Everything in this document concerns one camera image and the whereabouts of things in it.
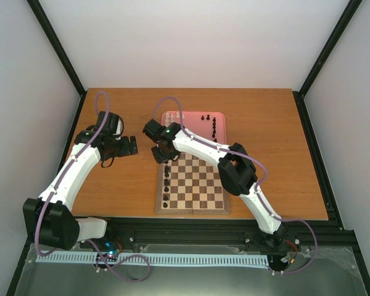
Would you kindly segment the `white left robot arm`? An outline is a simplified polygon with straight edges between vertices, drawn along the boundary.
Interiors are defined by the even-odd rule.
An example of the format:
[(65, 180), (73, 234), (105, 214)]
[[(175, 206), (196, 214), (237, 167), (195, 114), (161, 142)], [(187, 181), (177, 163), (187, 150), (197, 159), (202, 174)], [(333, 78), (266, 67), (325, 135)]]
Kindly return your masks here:
[(23, 216), (28, 237), (42, 254), (41, 245), (70, 250), (77, 242), (94, 239), (102, 248), (113, 246), (116, 233), (103, 218), (75, 218), (73, 204), (91, 170), (105, 162), (110, 165), (119, 157), (136, 155), (134, 136), (123, 135), (121, 116), (100, 112), (94, 125), (75, 137), (70, 156), (53, 182), (37, 199), (27, 199)]

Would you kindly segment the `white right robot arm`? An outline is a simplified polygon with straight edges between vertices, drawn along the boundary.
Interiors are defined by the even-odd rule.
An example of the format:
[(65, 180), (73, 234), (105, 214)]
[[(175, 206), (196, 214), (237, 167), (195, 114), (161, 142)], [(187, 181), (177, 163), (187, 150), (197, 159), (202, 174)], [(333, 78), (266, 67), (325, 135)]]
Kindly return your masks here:
[(239, 143), (229, 146), (205, 139), (179, 123), (164, 126), (149, 120), (142, 131), (154, 142), (151, 149), (162, 167), (157, 196), (160, 209), (221, 209), (223, 197), (239, 197), (257, 221), (257, 242), (278, 250), (287, 227), (269, 204), (257, 177), (255, 161)]

